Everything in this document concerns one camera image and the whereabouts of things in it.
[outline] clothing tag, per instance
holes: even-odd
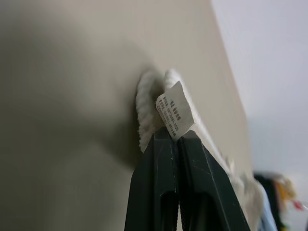
[[[192,111],[180,81],[157,98],[156,108],[174,141],[194,125]]]

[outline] light blue fabric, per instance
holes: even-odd
[[[275,220],[270,210],[269,198],[263,186],[262,186],[262,192],[263,192],[263,198],[264,198],[263,212],[262,212],[262,217],[261,217],[258,230],[259,231],[277,231]]]

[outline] white fabric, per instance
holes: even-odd
[[[235,175],[233,171],[235,168],[233,162],[229,163],[229,161],[220,154],[193,104],[183,79],[175,70],[166,71],[163,85],[161,85],[162,78],[155,72],[146,72],[140,79],[136,97],[136,108],[139,121],[141,151],[145,151],[152,134],[163,126],[163,122],[155,107],[157,97],[164,91],[170,89],[177,81],[181,82],[184,94],[190,104],[192,115],[198,128],[197,135],[201,140],[205,139],[211,146],[211,150],[213,150],[212,155],[229,175],[230,182],[242,207],[250,230],[257,231],[263,211],[262,186],[254,178],[248,178],[246,175]]]

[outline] white label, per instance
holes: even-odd
[[[156,108],[174,141],[194,125],[192,111],[180,81],[157,98]]]

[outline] clip jaw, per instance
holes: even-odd
[[[125,231],[249,231],[226,172],[189,131],[151,138],[130,185]]]

